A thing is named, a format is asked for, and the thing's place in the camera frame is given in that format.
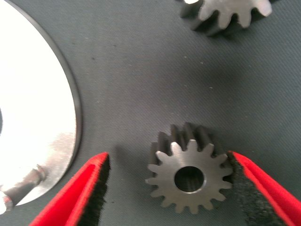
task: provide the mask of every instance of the dark gray cloth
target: dark gray cloth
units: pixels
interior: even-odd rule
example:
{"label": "dark gray cloth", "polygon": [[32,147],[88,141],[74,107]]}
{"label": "dark gray cloth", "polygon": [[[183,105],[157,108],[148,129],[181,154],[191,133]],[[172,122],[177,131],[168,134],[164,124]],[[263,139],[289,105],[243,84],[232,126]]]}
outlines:
{"label": "dark gray cloth", "polygon": [[28,225],[99,152],[110,153],[112,167],[103,226],[245,225],[234,194],[196,216],[149,196],[151,142],[186,121],[211,129],[225,150],[251,158],[301,199],[299,0],[277,1],[271,16],[228,38],[191,31],[174,0],[13,2],[66,57],[84,122],[68,173],[44,196],[0,216],[1,226]]}

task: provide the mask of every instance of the steel gear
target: steel gear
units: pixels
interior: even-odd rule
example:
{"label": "steel gear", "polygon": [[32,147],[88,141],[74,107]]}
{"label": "steel gear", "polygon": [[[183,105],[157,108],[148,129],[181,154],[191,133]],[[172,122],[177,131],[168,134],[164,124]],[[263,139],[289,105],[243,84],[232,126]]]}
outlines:
{"label": "steel gear", "polygon": [[229,26],[233,15],[238,16],[237,22],[242,28],[247,28],[251,23],[253,9],[264,17],[272,13],[269,0],[184,0],[181,16],[189,16],[198,10],[193,30],[212,17],[216,17],[218,29],[224,30]]}
{"label": "steel gear", "polygon": [[[174,128],[172,128],[171,137],[174,136],[173,130]],[[162,149],[166,145],[166,142],[162,142],[164,135],[166,134],[159,134],[158,149]],[[227,160],[226,154],[212,157],[213,144],[208,143],[202,151],[198,151],[198,143],[195,139],[191,139],[191,132],[190,135],[182,136],[182,140],[188,138],[186,151],[175,141],[170,145],[171,155],[156,151],[156,156],[161,164],[148,165],[149,170],[154,173],[154,177],[147,179],[146,183],[158,186],[150,195],[152,197],[164,196],[162,207],[168,207],[175,203],[177,213],[181,213],[187,206],[192,214],[197,214],[199,205],[207,210],[212,210],[214,208],[211,203],[212,199],[225,200],[220,189],[232,188],[231,183],[223,180],[223,177],[232,173],[232,168],[221,167],[221,164]],[[203,139],[203,144],[209,141],[204,134],[201,136],[206,138]]]}

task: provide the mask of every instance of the metal disc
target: metal disc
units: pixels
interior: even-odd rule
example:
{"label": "metal disc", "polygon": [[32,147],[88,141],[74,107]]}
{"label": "metal disc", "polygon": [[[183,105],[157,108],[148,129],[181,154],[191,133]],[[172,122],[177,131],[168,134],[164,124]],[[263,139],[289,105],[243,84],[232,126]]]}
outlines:
{"label": "metal disc", "polygon": [[79,144],[77,89],[63,55],[24,11],[0,0],[0,185],[40,165],[46,180],[18,205],[51,189]]}

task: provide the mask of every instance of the gear tooth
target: gear tooth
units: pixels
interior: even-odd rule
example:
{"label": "gear tooth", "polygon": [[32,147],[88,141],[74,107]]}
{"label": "gear tooth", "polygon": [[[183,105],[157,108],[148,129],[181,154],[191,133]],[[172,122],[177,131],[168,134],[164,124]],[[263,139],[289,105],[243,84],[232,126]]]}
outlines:
{"label": "gear tooth", "polygon": [[243,27],[247,28],[251,23],[251,12],[249,10],[245,10],[245,12],[240,13],[238,15],[238,23]]}
{"label": "gear tooth", "polygon": [[198,18],[201,21],[205,21],[205,20],[209,19],[209,17],[212,16],[213,12],[214,12],[214,9],[209,8],[206,4],[206,1],[205,1],[204,4],[202,5],[200,11],[199,11]]}
{"label": "gear tooth", "polygon": [[190,213],[192,214],[198,214],[198,206],[189,206]]}
{"label": "gear tooth", "polygon": [[232,168],[224,168],[222,169],[222,177],[229,176],[233,173]]}
{"label": "gear tooth", "polygon": [[207,202],[203,203],[203,206],[207,210],[213,210],[213,205],[210,201],[207,201]]}
{"label": "gear tooth", "polygon": [[189,152],[197,152],[198,151],[198,144],[196,140],[190,140],[187,144],[187,151]]}
{"label": "gear tooth", "polygon": [[225,13],[220,12],[218,15],[218,26],[221,29],[226,29],[230,24],[232,15],[228,15]]}
{"label": "gear tooth", "polygon": [[207,144],[206,147],[203,148],[202,152],[211,156],[214,150],[214,145],[213,144]]}
{"label": "gear tooth", "polygon": [[220,192],[218,192],[215,196],[214,196],[214,199],[216,199],[217,201],[224,201],[225,199],[226,199],[226,197],[222,194],[222,193],[220,193]]}
{"label": "gear tooth", "polygon": [[163,202],[161,203],[161,207],[166,208],[166,207],[170,206],[171,204],[172,204],[172,202],[169,199],[165,198],[163,200]]}
{"label": "gear tooth", "polygon": [[256,6],[258,11],[265,17],[272,13],[272,5],[269,0],[265,0],[265,3],[259,4]]}
{"label": "gear tooth", "polygon": [[180,155],[183,152],[181,146],[179,146],[177,142],[172,142],[170,144],[170,149],[173,155]]}
{"label": "gear tooth", "polygon": [[157,190],[155,190],[155,191],[152,191],[150,195],[151,195],[151,197],[153,197],[153,198],[157,198],[157,197],[160,197],[160,196],[164,196],[164,195],[162,194],[162,192],[161,192],[160,189],[157,189]]}
{"label": "gear tooth", "polygon": [[157,151],[156,156],[161,162],[165,162],[168,159],[168,155],[161,151]]}
{"label": "gear tooth", "polygon": [[230,182],[228,181],[222,181],[222,184],[220,185],[221,189],[230,189],[232,188],[232,185]]}
{"label": "gear tooth", "polygon": [[147,166],[147,168],[154,173],[158,173],[160,170],[160,166],[155,165],[155,164],[150,164]]}
{"label": "gear tooth", "polygon": [[158,184],[156,178],[149,178],[149,179],[145,180],[145,182],[149,185],[157,185]]}
{"label": "gear tooth", "polygon": [[227,160],[228,156],[226,154],[220,154],[214,158],[214,160],[221,165],[223,162]]}
{"label": "gear tooth", "polygon": [[183,210],[184,210],[184,206],[179,205],[179,204],[177,204],[177,205],[175,206],[175,212],[176,212],[176,213],[182,213]]}

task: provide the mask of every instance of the spur gear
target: spur gear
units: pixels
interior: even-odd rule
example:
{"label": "spur gear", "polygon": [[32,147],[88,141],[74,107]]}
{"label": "spur gear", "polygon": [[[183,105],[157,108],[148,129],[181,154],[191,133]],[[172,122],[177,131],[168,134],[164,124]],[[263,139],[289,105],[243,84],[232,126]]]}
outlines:
{"label": "spur gear", "polygon": [[242,28],[247,28],[251,23],[253,9],[264,17],[272,13],[269,0],[184,0],[181,16],[193,14],[196,17],[191,27],[193,30],[211,18],[217,20],[217,30],[224,30],[233,15],[237,15],[237,22]]}
{"label": "spur gear", "polygon": [[[152,154],[155,153],[158,160],[153,158],[152,163],[161,164],[148,165],[154,177],[147,179],[146,183],[158,187],[150,195],[164,196],[161,206],[168,207],[174,203],[177,213],[189,207],[192,214],[197,214],[199,205],[212,210],[212,199],[225,200],[220,190],[232,188],[230,182],[223,180],[223,177],[232,173],[232,168],[221,167],[227,155],[212,157],[214,145],[203,127],[196,129],[196,137],[188,123],[184,126],[184,132],[178,133],[176,130],[172,126],[171,137],[160,133],[158,143],[152,146]],[[199,151],[198,146],[201,145],[205,147]]]}

